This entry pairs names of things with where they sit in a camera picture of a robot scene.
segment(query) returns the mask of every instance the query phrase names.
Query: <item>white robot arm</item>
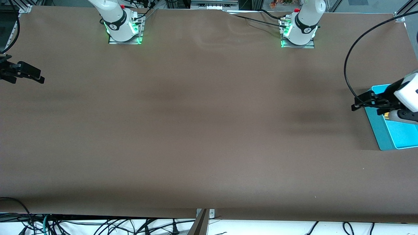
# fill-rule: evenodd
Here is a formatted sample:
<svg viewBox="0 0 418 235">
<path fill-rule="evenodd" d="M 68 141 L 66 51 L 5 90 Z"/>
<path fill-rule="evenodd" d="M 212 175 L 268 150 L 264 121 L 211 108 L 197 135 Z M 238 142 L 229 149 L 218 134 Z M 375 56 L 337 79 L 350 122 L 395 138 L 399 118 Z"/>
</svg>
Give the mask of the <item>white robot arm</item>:
<svg viewBox="0 0 418 235">
<path fill-rule="evenodd" d="M 362 107 L 378 106 L 377 114 L 387 120 L 418 125 L 418 70 L 389 85 L 380 94 L 373 91 L 359 95 L 352 105 L 352 111 Z"/>
<path fill-rule="evenodd" d="M 299 12 L 286 16 L 290 19 L 290 24 L 283 36 L 295 45 L 307 44 L 315 36 L 318 22 L 325 9 L 324 0 L 305 0 Z"/>
<path fill-rule="evenodd" d="M 120 42 L 128 41 L 138 34 L 133 27 L 137 13 L 122 9 L 117 0 L 88 0 L 99 11 L 110 36 Z"/>
</svg>

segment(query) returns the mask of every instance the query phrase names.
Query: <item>metal bracket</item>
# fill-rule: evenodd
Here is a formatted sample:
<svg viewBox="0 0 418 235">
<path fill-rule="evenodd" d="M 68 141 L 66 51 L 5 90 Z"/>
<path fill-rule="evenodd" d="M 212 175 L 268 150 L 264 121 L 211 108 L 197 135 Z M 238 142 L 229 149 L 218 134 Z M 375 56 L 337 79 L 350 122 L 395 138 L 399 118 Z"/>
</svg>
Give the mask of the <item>metal bracket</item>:
<svg viewBox="0 0 418 235">
<path fill-rule="evenodd" d="M 27 7 L 26 8 L 20 8 L 19 9 L 19 13 L 20 14 L 23 14 L 23 13 L 29 13 L 29 12 L 31 12 L 32 11 L 32 5 L 27 5 Z"/>
<path fill-rule="evenodd" d="M 200 210 L 199 215 L 191 226 L 187 235 L 206 235 L 209 225 L 210 210 L 214 209 L 198 209 Z"/>
<path fill-rule="evenodd" d="M 196 209 L 196 218 L 199 216 L 199 213 L 202 209 Z M 209 209 L 209 219 L 215 218 L 215 209 Z"/>
<path fill-rule="evenodd" d="M 137 12 L 134 11 L 134 18 L 138 18 L 138 16 L 141 16 L 143 14 L 138 14 Z M 130 40 L 128 41 L 124 41 L 124 42 L 119 42 L 114 40 L 109 32 L 109 44 L 127 44 L 127 45 L 138 45 L 138 44 L 142 44 L 142 38 L 144 37 L 144 28 L 145 28 L 145 18 L 146 16 L 142 16 L 140 19 L 137 19 L 136 21 L 134 21 L 134 23 L 136 23 L 136 26 L 132 26 L 133 30 L 138 31 L 138 33 L 133 36 Z"/>
<path fill-rule="evenodd" d="M 404 23 L 405 22 L 405 17 L 399 18 L 395 20 L 396 23 Z"/>
<path fill-rule="evenodd" d="M 409 13 L 414 9 L 414 7 L 418 5 L 418 0 L 408 0 L 398 11 L 393 13 L 393 16 L 403 15 L 405 13 Z M 405 22 L 405 17 L 396 19 L 396 22 Z"/>
</svg>

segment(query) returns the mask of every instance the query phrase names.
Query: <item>brown paper sheet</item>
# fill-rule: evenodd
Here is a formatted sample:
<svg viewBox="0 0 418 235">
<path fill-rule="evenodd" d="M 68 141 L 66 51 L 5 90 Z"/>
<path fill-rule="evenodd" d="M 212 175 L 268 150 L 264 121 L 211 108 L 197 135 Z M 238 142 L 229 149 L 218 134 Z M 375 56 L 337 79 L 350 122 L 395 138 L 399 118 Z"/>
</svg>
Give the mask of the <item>brown paper sheet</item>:
<svg viewBox="0 0 418 235">
<path fill-rule="evenodd" d="M 94 8 L 34 7 L 9 53 L 46 82 L 0 81 L 0 195 L 36 213 L 418 222 L 418 149 L 379 151 L 342 75 L 390 17 L 325 14 L 301 50 L 222 11 L 158 10 L 132 46 L 107 44 Z M 416 67 L 389 23 L 348 75 L 361 92 Z"/>
</svg>

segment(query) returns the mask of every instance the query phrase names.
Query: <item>metal clamp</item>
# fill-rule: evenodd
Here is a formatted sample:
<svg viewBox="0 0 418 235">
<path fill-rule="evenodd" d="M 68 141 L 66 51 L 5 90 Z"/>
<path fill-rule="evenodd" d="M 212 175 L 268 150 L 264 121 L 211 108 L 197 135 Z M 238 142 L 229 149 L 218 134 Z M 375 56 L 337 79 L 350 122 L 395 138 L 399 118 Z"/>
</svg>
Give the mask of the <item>metal clamp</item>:
<svg viewBox="0 0 418 235">
<path fill-rule="evenodd" d="M 215 209 L 197 209 L 196 211 L 199 215 L 187 235 L 206 235 L 209 225 L 209 217 L 215 216 Z"/>
<path fill-rule="evenodd" d="M 394 17 L 403 15 L 405 13 L 408 13 L 410 11 L 412 11 L 412 9 L 418 5 L 418 0 L 408 0 L 398 11 L 395 11 L 395 13 L 393 13 Z M 396 19 L 396 22 L 405 22 L 405 17 Z"/>
</svg>

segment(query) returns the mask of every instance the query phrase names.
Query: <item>glass panel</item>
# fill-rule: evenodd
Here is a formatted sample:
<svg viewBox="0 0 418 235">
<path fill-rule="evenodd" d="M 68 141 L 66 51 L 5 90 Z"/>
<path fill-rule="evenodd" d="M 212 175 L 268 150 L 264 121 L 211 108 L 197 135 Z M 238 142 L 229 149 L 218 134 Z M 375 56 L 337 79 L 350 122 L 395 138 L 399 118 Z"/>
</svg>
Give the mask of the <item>glass panel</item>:
<svg viewBox="0 0 418 235">
<path fill-rule="evenodd" d="M 342 0 L 335 12 L 394 13 L 408 0 Z"/>
<path fill-rule="evenodd" d="M 293 11 L 300 8 L 299 0 L 264 0 L 263 9 L 267 11 Z"/>
</svg>

